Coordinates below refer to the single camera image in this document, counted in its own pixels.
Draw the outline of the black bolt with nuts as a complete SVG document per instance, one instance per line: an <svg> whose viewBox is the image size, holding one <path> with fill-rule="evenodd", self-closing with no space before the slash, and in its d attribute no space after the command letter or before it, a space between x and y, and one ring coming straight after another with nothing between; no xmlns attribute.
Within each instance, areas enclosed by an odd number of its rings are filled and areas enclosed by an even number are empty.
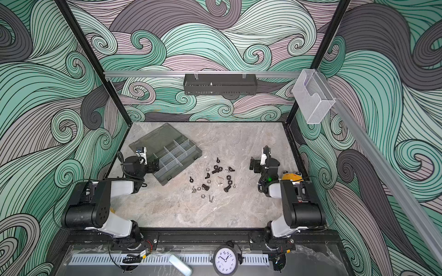
<svg viewBox="0 0 442 276"><path fill-rule="evenodd" d="M220 173L220 172L222 172L223 171L223 167L220 167L220 166L217 166L217 165L215 165L214 166L214 169L213 169L213 171L211 172L212 174L216 174L216 173Z"/></svg>

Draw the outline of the black wall tray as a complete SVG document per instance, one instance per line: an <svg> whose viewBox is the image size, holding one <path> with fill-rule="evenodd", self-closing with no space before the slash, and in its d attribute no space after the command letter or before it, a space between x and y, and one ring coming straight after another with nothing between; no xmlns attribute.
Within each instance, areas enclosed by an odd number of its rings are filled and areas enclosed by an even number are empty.
<svg viewBox="0 0 442 276"><path fill-rule="evenodd" d="M255 75L194 75L187 74L183 81L187 95L253 95L258 89Z"/></svg>

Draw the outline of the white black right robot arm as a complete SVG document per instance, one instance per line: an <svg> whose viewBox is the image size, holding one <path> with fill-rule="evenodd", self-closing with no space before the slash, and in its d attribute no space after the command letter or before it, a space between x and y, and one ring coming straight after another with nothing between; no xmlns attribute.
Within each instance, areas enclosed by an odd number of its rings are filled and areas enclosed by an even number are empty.
<svg viewBox="0 0 442 276"><path fill-rule="evenodd" d="M280 177L279 167L280 162L272 157L268 146L263 147L259 159L250 159L249 169L260 174L258 192L282 202L283 214L268 223L265 240L288 238L296 232L324 227L326 215L313 183L304 180L299 172Z"/></svg>

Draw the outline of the white oblong remote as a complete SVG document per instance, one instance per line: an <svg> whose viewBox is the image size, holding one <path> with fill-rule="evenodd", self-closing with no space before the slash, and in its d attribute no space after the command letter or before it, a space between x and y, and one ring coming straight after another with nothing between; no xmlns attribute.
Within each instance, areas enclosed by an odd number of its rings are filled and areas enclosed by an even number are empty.
<svg viewBox="0 0 442 276"><path fill-rule="evenodd" d="M169 263L174 266L181 274L184 276L191 276L193 271L192 269L182 261L178 256L171 254L168 259Z"/></svg>

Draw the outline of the yellow frog plush toy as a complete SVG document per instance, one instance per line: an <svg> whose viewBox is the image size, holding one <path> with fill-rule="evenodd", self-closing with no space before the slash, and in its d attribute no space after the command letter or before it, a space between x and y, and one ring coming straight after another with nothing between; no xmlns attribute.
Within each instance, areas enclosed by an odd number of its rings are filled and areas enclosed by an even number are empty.
<svg viewBox="0 0 442 276"><path fill-rule="evenodd" d="M285 181L292 181L292 182L300 182L303 181L303 176L301 172L294 172L294 173L284 173L281 180Z"/></svg>

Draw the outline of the black large bolt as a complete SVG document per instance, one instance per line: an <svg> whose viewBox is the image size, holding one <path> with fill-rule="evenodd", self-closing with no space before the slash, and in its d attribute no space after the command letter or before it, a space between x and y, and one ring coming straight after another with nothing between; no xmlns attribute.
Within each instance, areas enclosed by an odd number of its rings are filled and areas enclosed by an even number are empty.
<svg viewBox="0 0 442 276"><path fill-rule="evenodd" d="M227 193L231 189L232 185L227 185L223 190Z"/></svg>

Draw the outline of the clear plastic wall holder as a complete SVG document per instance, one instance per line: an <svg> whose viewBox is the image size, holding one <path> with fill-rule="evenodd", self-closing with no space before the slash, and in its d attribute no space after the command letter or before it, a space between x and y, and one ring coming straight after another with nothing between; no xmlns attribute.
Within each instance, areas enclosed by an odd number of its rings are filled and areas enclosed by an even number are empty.
<svg viewBox="0 0 442 276"><path fill-rule="evenodd" d="M328 80L314 69L302 70L292 94L309 125L320 124L336 102Z"/></svg>

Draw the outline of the aluminium rail bar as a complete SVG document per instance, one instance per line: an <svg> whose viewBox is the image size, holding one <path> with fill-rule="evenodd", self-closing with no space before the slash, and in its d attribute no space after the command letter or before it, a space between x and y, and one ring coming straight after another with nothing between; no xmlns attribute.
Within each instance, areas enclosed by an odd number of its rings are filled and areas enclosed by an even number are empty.
<svg viewBox="0 0 442 276"><path fill-rule="evenodd" d="M184 78L187 74L198 78L200 75L255 75L257 78L297 78L300 71L104 71L106 78Z"/></svg>

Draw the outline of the grey compartment organizer box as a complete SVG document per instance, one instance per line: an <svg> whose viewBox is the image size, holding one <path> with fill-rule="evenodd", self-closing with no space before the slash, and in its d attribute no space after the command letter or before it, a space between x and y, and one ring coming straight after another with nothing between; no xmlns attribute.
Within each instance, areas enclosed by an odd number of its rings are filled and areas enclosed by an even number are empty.
<svg viewBox="0 0 442 276"><path fill-rule="evenodd" d="M158 161L153 176L162 185L202 156L202 150L180 131L166 123L130 144L133 152L143 150L148 162Z"/></svg>

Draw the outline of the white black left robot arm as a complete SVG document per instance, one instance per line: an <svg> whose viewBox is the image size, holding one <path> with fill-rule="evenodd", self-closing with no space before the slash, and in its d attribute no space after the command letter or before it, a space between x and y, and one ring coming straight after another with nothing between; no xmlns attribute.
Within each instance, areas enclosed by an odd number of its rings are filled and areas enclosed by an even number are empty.
<svg viewBox="0 0 442 276"><path fill-rule="evenodd" d="M123 176L99 181L81 181L75 184L71 196L64 207L61 224L67 230L98 231L113 239L143 239L138 223L115 215L111 211L111 199L137 194L146 187L145 175L160 170L160 159L149 159L145 147L137 148L134 156L125 158L119 151Z"/></svg>

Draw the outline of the white round clock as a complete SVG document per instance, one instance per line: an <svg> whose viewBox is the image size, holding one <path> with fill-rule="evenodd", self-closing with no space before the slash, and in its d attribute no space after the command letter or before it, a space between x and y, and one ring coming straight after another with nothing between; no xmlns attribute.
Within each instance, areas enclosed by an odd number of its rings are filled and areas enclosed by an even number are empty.
<svg viewBox="0 0 442 276"><path fill-rule="evenodd" d="M212 265L219 276L233 276L239 267L239 256L233 247L221 246L213 255Z"/></svg>

